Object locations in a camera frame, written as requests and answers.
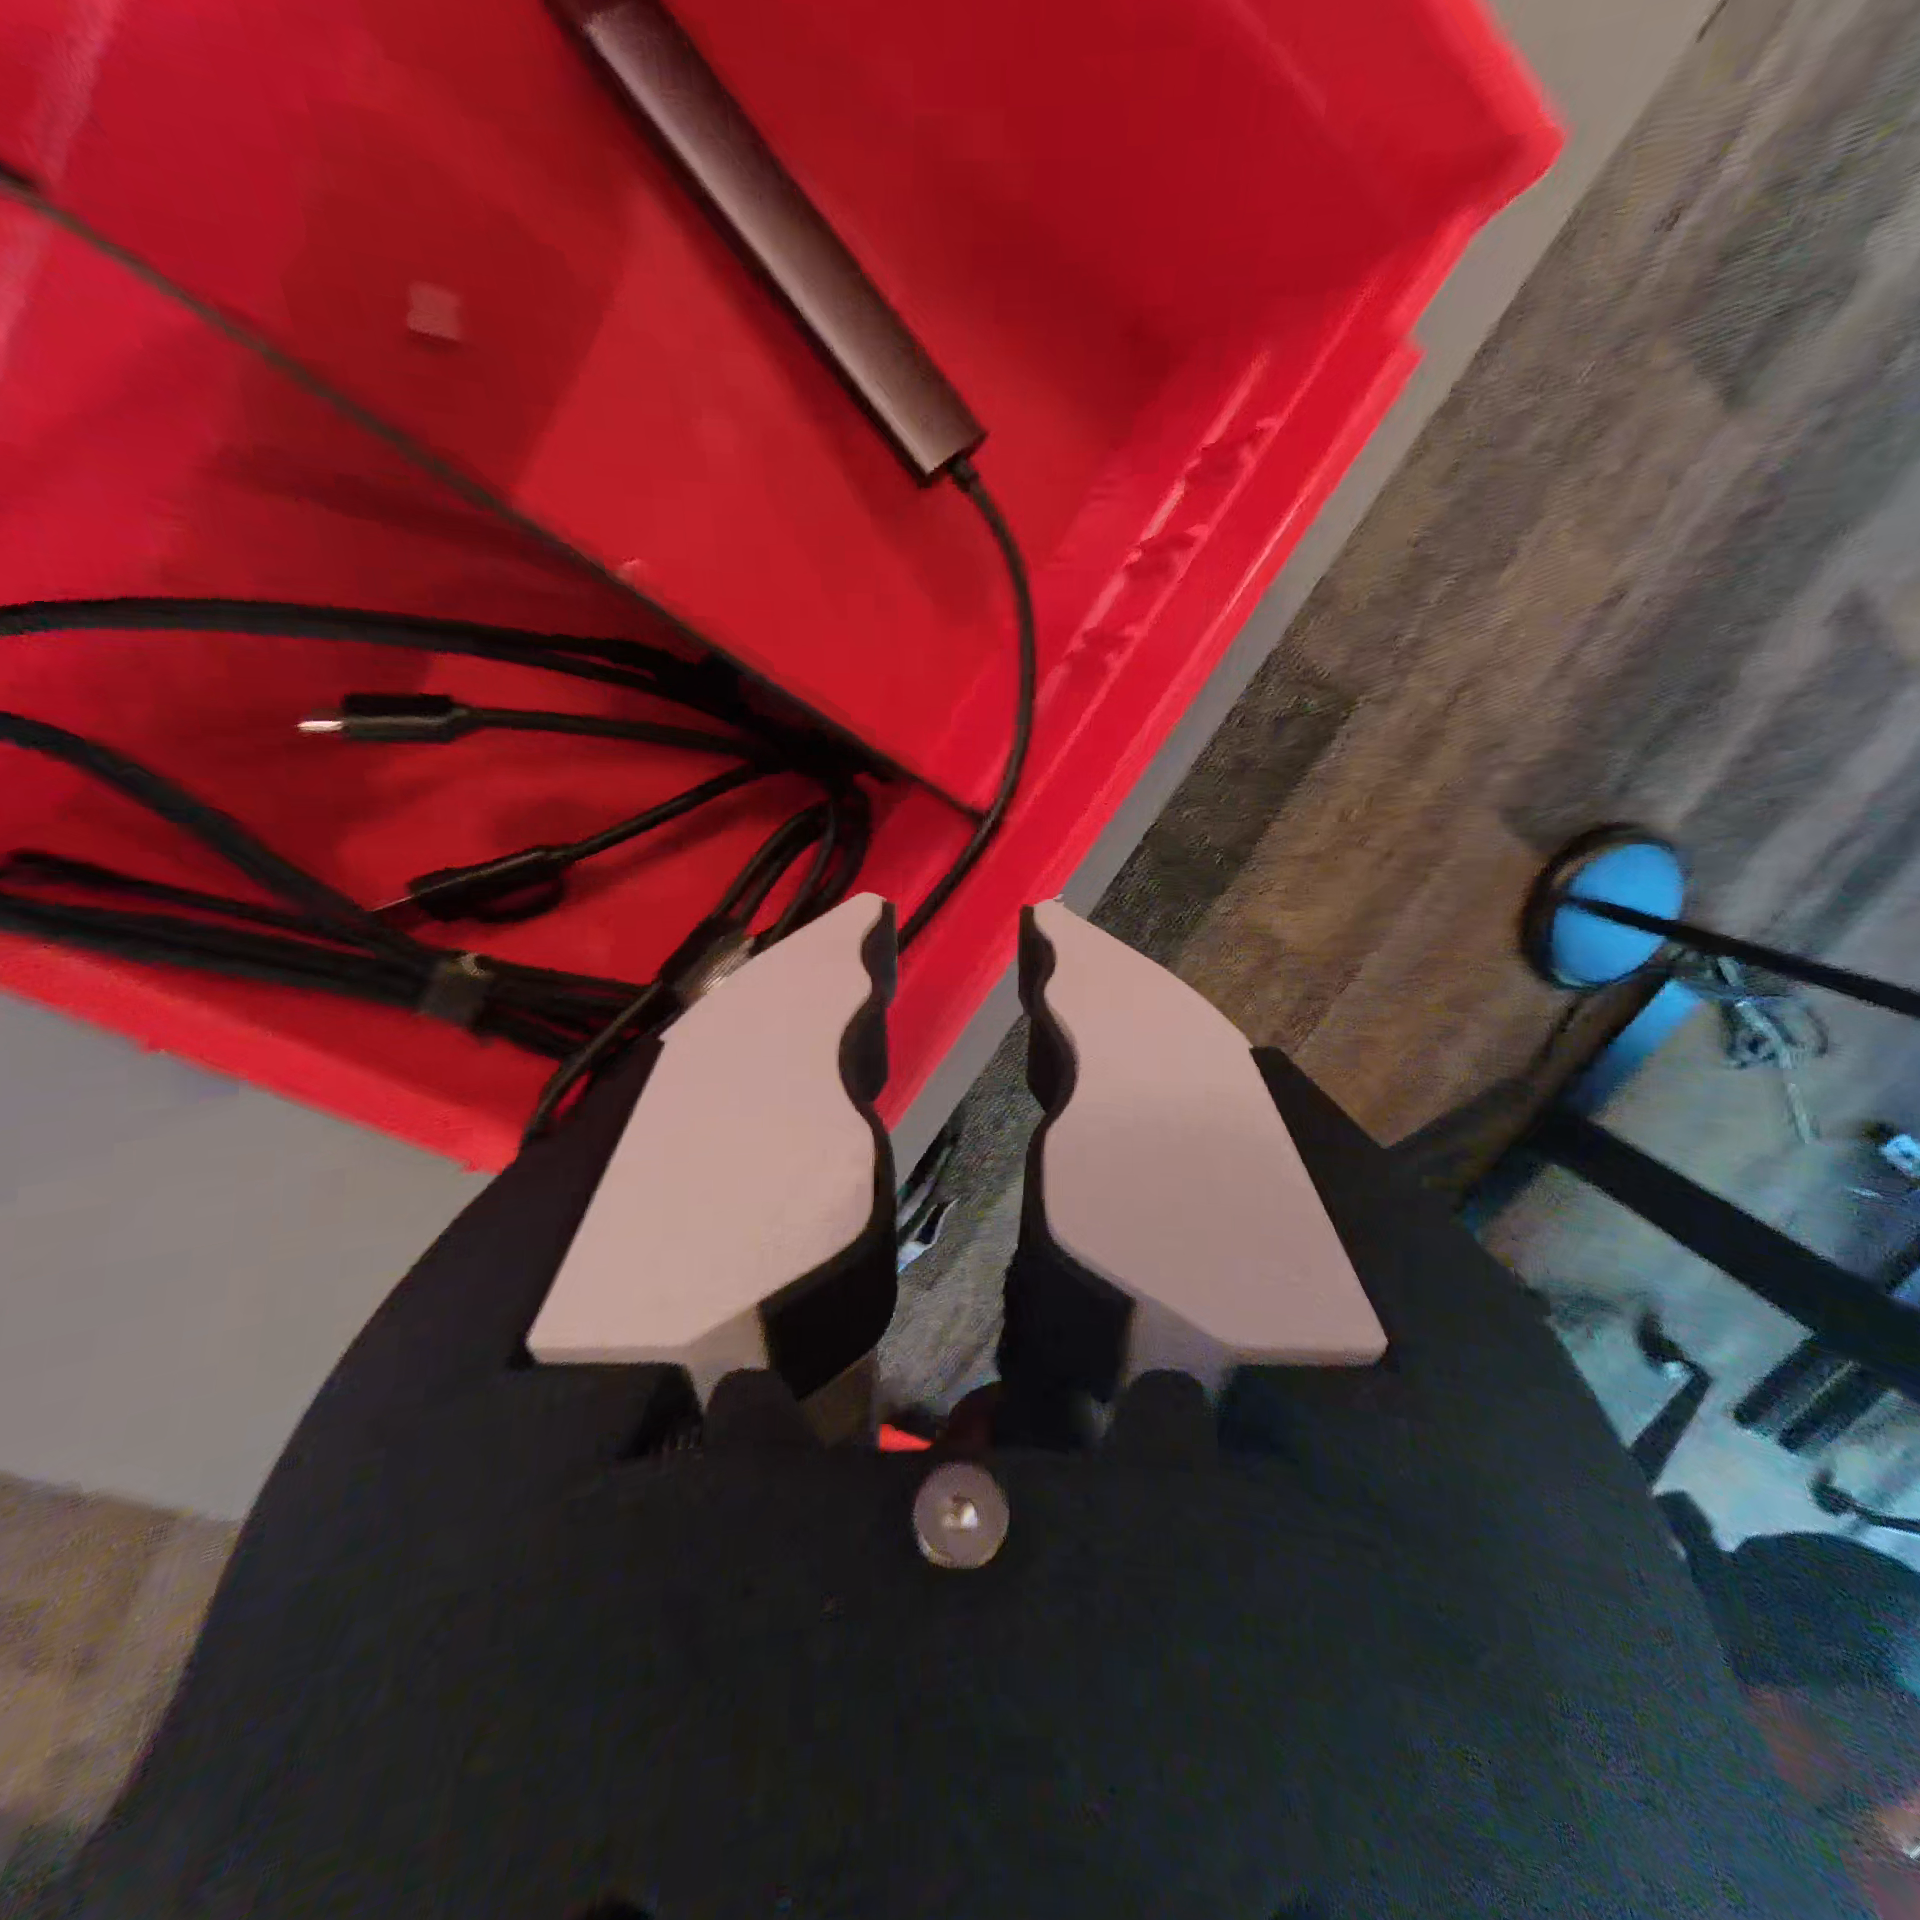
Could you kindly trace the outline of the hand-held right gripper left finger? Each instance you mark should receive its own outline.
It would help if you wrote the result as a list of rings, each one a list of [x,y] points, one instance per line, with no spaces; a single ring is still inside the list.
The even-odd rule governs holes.
[[[897,1310],[897,1156],[880,1119],[897,912],[859,893],[675,1021],[527,1336],[543,1365],[652,1362],[707,1400],[732,1374],[797,1400]]]

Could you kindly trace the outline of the grey usb hub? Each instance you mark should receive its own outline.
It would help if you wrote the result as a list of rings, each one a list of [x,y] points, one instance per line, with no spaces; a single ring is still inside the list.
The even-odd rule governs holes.
[[[978,491],[986,424],[682,23],[658,3],[552,12],[901,464]]]

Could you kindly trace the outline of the blue black stand base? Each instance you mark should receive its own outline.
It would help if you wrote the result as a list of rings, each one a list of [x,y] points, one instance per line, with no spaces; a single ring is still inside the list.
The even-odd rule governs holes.
[[[1602,1109],[1691,1019],[1699,996],[1673,982],[1673,943],[1658,928],[1625,926],[1589,912],[1624,904],[1658,922],[1681,922],[1689,877],[1675,845],[1632,823],[1573,834],[1537,870],[1521,908],[1521,954],[1544,982],[1580,1006],[1625,990],[1637,1004],[1591,1063],[1578,1068],[1556,1102],[1581,1117]]]

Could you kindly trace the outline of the red plastic bin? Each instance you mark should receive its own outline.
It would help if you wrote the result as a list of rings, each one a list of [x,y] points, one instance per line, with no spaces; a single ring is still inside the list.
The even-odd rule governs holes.
[[[1040,604],[1013,820],[907,954],[901,1119],[1372,437],[1559,133],[1477,4],[673,4],[965,395]],[[549,4],[5,4],[5,163],[589,573],[5,204],[5,604],[168,592],[661,640],[903,772],[909,908],[1018,693],[917,486]]]

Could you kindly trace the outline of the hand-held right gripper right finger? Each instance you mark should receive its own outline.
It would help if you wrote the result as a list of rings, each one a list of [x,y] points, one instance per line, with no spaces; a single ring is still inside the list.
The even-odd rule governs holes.
[[[1361,1368],[1388,1334],[1248,1038],[1064,902],[1020,928],[1040,1103],[1002,1367],[1113,1406],[1263,1367]]]

